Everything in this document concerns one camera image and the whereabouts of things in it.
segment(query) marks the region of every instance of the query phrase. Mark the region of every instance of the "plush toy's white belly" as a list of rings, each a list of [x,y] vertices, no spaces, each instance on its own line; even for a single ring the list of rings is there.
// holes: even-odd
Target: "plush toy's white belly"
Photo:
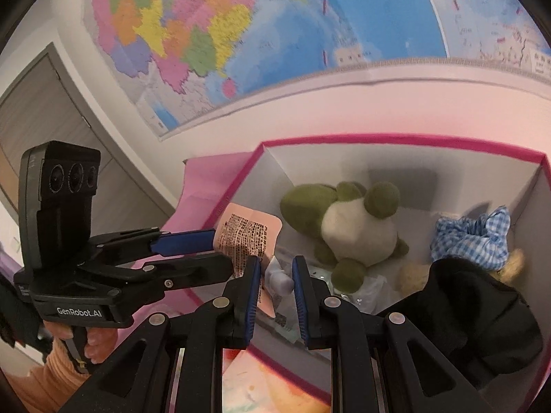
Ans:
[[[396,247],[398,232],[392,219],[377,219],[364,200],[333,203],[321,223],[321,236],[338,260],[352,258],[366,267],[384,261]]]

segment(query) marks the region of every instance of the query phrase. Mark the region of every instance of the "blue and white checkered cloth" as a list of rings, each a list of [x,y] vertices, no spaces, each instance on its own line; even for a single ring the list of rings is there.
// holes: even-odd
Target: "blue and white checkered cloth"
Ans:
[[[432,260],[456,256],[484,270],[500,270],[509,258],[507,231],[510,225],[511,216],[505,206],[476,220],[440,218],[430,245]]]

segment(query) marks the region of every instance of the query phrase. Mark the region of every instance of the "green plush toy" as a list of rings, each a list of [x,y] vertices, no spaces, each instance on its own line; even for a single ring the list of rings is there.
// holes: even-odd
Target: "green plush toy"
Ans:
[[[341,182],[336,188],[297,186],[285,194],[280,209],[291,227],[316,241],[315,257],[332,270],[333,286],[353,294],[362,286],[367,267],[409,251],[390,219],[399,203],[392,183],[375,183],[366,190],[356,182]]]

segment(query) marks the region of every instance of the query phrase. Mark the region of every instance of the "hand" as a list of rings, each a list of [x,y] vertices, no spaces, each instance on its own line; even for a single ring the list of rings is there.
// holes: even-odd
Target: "hand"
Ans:
[[[73,338],[71,327],[58,322],[44,321],[44,326],[57,339],[68,340]],[[103,363],[115,349],[117,330],[104,328],[86,328],[88,343],[84,347],[84,355],[93,364]]]

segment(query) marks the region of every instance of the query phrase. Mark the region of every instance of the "map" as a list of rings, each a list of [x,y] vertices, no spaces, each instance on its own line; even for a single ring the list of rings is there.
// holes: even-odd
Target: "map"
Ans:
[[[344,66],[460,57],[537,72],[551,53],[517,0],[85,0],[84,24],[160,138]]]

